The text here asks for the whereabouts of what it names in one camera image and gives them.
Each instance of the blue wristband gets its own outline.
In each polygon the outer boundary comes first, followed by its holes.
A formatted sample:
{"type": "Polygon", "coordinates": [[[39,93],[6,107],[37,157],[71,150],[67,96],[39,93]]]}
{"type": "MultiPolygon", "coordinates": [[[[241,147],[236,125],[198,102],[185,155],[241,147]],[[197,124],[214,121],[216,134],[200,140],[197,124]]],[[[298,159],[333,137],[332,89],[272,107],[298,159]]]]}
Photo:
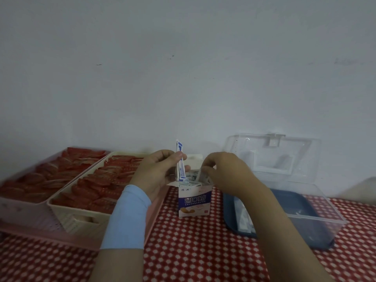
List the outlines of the blue wristband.
{"type": "Polygon", "coordinates": [[[152,204],[143,190],[125,187],[110,216],[101,249],[144,249],[146,212],[152,204]]]}

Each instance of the transparent lid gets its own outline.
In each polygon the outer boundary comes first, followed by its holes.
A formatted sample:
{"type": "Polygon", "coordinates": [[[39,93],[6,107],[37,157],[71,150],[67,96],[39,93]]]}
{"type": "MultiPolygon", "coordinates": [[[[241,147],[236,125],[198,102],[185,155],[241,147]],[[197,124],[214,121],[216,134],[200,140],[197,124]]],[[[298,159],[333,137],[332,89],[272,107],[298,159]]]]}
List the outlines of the transparent lid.
{"type": "Polygon", "coordinates": [[[244,160],[260,180],[313,183],[320,157],[320,140],[280,134],[235,137],[231,152],[244,160]]]}

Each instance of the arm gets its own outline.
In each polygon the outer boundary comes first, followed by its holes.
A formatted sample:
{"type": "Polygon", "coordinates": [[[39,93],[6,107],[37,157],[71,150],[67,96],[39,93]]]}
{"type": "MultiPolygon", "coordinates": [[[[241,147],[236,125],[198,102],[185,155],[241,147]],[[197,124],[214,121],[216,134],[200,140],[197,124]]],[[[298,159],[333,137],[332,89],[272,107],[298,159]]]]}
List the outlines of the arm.
{"type": "Polygon", "coordinates": [[[271,281],[332,281],[277,199],[232,153],[210,154],[203,163],[221,191],[242,200],[259,239],[271,281]]]}
{"type": "Polygon", "coordinates": [[[141,162],[110,217],[90,282],[142,281],[146,212],[160,188],[175,181],[181,158],[182,152],[160,150],[141,162]]]}

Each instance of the table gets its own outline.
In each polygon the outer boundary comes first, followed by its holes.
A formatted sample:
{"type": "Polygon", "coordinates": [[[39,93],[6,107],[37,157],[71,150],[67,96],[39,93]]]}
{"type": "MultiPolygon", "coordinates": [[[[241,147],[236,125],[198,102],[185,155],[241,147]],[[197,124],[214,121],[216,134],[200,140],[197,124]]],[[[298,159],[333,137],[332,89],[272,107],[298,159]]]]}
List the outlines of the table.
{"type": "MultiPolygon", "coordinates": [[[[376,281],[376,206],[331,199],[348,220],[335,247],[314,253],[337,281],[376,281]]],[[[209,216],[177,216],[171,187],[145,246],[144,281],[268,281],[257,240],[229,231],[214,188],[209,216]]],[[[10,235],[0,244],[0,281],[88,280],[97,252],[10,235]]]]}

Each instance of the white wall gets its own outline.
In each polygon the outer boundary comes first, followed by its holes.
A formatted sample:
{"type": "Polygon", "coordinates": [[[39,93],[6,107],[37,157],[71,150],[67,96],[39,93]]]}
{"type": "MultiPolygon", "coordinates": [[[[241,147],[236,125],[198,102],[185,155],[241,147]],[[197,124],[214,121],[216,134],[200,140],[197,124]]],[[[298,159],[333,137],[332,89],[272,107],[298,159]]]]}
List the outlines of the white wall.
{"type": "Polygon", "coordinates": [[[280,132],[323,141],[337,195],[375,175],[375,5],[4,0],[1,176],[70,144],[206,155],[280,132]]]}

